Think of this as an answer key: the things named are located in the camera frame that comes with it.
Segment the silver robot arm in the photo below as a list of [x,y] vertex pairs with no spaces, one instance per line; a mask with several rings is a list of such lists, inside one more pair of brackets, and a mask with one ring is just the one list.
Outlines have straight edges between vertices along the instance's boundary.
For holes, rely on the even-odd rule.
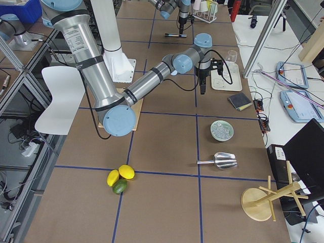
[[190,14],[191,1],[186,0],[170,0],[170,1],[156,1],[149,0],[149,2],[160,12],[160,15],[167,20],[170,15],[178,8],[178,34],[165,33],[166,37],[180,37],[186,38],[187,35],[183,33],[184,25],[190,21],[189,27],[194,23],[194,17]]
[[90,30],[90,14],[83,1],[41,1],[46,23],[60,31],[72,52],[76,68],[86,79],[95,98],[95,111],[105,131],[113,136],[128,134],[136,124],[132,106],[145,97],[169,75],[184,74],[195,69],[201,89],[211,71],[212,37],[195,36],[187,50],[169,54],[140,79],[118,92],[114,81],[133,70],[122,51],[112,1],[92,1],[104,52],[99,50]]

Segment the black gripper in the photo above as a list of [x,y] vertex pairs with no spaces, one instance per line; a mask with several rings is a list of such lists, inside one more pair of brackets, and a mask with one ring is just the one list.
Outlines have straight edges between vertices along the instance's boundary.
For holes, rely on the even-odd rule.
[[[204,72],[206,75],[210,74],[212,70],[216,70],[219,76],[223,75],[224,70],[224,61],[212,58],[206,62],[198,62],[196,65],[196,75],[199,76]],[[199,76],[199,87],[200,94],[204,95],[206,93],[206,80],[207,77],[205,75]]]
[[188,12],[179,11],[179,14],[178,14],[178,29],[179,29],[179,34],[183,34],[184,25],[187,23],[188,14],[189,14]]

